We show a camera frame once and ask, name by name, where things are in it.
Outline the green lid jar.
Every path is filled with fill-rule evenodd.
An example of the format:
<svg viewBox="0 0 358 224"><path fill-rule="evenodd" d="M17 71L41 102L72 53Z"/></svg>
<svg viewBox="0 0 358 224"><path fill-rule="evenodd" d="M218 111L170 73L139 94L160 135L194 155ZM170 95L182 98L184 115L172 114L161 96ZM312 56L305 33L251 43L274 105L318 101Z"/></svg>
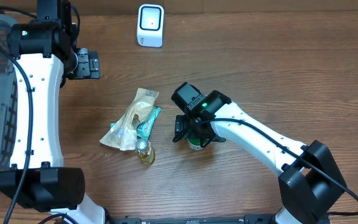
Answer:
<svg viewBox="0 0 358 224"><path fill-rule="evenodd" d="M193 150L201 150L208 145L208 140L197 139L197 138L188 138L188 145Z"/></svg>

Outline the yellow oil bottle silver cap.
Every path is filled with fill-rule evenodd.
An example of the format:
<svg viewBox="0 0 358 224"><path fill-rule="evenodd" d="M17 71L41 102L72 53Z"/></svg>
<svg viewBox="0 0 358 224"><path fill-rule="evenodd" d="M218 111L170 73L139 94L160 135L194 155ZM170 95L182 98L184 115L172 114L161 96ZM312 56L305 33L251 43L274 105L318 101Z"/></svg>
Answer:
<svg viewBox="0 0 358 224"><path fill-rule="evenodd" d="M149 140L138 139L135 143L135 153L144 165L151 166L155 161L155 151Z"/></svg>

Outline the brown snack package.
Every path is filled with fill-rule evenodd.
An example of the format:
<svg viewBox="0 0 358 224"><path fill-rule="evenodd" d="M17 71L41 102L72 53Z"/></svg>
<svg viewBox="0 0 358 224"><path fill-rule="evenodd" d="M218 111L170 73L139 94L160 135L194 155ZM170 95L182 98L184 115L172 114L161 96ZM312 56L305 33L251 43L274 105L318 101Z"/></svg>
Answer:
<svg viewBox="0 0 358 224"><path fill-rule="evenodd" d="M134 150L137 141L137 128L132 124L133 120L137 118L140 123L145 121L152 112L158 95L158 91L138 88L134 100L126 108L125 113L99 142L121 151Z"/></svg>

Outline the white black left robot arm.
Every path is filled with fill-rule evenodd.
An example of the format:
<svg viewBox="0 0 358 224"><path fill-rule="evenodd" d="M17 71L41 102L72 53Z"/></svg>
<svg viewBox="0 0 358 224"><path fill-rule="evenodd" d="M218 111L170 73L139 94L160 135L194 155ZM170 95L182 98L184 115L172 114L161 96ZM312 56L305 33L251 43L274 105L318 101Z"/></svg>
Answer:
<svg viewBox="0 0 358 224"><path fill-rule="evenodd" d="M85 175L65 167L58 133L60 87L66 80L98 79L96 52L76 45L75 6L39 1L32 22L14 24L8 59L17 79L16 140L0 191L13 205L60 217L65 223L107 223L107 211L85 192Z"/></svg>

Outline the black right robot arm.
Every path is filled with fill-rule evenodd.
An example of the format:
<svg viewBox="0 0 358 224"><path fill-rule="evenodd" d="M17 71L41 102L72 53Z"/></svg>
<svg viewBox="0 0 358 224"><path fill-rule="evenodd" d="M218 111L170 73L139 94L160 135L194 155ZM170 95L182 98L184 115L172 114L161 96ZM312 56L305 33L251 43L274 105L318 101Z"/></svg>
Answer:
<svg viewBox="0 0 358 224"><path fill-rule="evenodd" d="M198 150L230 141L277 176L283 207L269 223L329 223L328 211L346 183L325 144L307 145L278 134L216 90L204 95L185 82L173 92L172 101L183 112L175 120L174 142L186 139Z"/></svg>

